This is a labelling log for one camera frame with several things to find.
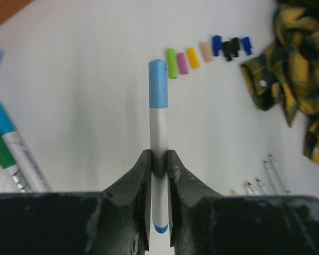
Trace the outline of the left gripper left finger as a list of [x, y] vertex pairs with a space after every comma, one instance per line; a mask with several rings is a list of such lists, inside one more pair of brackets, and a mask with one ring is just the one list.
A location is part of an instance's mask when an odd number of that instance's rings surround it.
[[0, 193], [0, 254], [144, 254], [151, 152], [104, 191]]

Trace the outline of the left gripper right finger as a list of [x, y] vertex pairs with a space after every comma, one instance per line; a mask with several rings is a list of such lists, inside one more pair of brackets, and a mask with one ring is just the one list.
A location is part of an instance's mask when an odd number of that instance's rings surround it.
[[170, 245], [176, 254], [319, 254], [319, 199], [223, 196], [167, 154]]

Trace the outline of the dark green cap marker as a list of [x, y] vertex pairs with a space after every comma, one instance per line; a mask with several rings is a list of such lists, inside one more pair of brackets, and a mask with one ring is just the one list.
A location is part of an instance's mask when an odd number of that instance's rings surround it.
[[29, 186], [19, 170], [8, 147], [0, 136], [0, 167], [8, 172], [20, 192], [29, 191]]

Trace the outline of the magenta marker cap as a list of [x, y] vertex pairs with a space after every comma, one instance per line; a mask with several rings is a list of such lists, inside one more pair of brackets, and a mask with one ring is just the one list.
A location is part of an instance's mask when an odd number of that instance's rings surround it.
[[185, 54], [183, 52], [177, 53], [177, 63], [178, 63], [180, 75], [185, 75], [185, 74], [189, 73], [186, 57], [185, 57]]

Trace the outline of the light blue cap marker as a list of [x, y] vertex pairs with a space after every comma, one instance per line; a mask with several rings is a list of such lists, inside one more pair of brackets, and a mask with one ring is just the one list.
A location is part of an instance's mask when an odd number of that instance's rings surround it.
[[159, 234], [169, 227], [167, 187], [167, 131], [168, 85], [167, 62], [156, 59], [148, 63], [149, 132], [152, 157], [152, 222]]

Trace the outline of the cyan cap marker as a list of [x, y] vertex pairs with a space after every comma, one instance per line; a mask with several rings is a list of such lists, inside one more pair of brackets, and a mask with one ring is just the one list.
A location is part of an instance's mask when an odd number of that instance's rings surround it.
[[51, 186], [1, 103], [0, 135], [31, 189], [34, 192], [51, 192]]

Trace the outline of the light green marker cap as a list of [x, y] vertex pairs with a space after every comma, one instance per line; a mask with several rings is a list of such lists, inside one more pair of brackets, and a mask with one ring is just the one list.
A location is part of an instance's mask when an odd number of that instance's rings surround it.
[[166, 59], [168, 65], [168, 76], [170, 79], [176, 79], [178, 77], [178, 65], [176, 52], [173, 48], [168, 48], [166, 50]]

